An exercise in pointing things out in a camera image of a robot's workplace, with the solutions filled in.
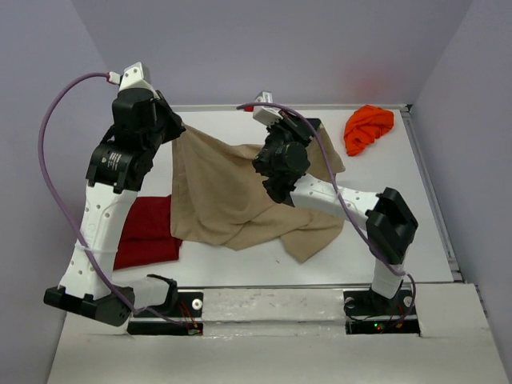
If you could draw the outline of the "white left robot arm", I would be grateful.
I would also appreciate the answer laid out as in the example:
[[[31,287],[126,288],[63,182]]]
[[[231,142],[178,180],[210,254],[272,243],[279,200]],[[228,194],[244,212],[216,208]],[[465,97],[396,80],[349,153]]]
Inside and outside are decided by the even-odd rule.
[[[185,128],[159,91],[131,88],[112,103],[114,123],[94,149],[86,172],[86,204],[70,263],[46,290],[48,306],[111,326],[147,311],[163,320],[177,306],[175,280],[156,274],[129,286],[112,283],[114,261],[128,213],[161,144]]]

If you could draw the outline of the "beige t shirt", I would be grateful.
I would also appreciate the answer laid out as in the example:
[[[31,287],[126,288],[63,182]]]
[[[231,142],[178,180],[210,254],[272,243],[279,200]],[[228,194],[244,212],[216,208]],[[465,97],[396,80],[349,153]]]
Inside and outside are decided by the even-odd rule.
[[[278,239],[300,263],[331,244],[344,221],[273,202],[252,166],[260,149],[232,146],[191,126],[173,140],[171,234],[232,250]]]

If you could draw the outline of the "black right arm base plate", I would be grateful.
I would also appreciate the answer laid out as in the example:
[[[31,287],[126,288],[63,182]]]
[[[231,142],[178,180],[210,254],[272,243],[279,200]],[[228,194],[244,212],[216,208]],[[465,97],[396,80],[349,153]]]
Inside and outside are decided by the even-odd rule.
[[[343,310],[348,335],[421,333],[411,290],[400,290],[391,300],[370,290],[348,290],[343,293]]]

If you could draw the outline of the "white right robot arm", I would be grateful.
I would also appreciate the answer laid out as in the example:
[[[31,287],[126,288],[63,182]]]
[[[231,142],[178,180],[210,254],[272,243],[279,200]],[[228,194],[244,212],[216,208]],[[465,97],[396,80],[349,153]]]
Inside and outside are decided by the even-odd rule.
[[[403,265],[418,221],[393,188],[364,192],[336,183],[318,126],[287,112],[263,107],[252,113],[267,136],[253,167],[264,177],[270,198],[349,221],[375,258],[369,290],[352,305],[370,314],[385,314],[398,302],[406,275]]]

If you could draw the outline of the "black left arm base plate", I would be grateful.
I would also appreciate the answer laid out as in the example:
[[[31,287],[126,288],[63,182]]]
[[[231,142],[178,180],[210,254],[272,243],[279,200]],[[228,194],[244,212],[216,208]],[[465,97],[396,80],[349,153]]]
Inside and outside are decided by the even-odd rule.
[[[171,322],[146,310],[128,321],[126,331],[130,335],[141,336],[202,336],[203,305],[202,290],[180,290],[172,309],[158,310]]]

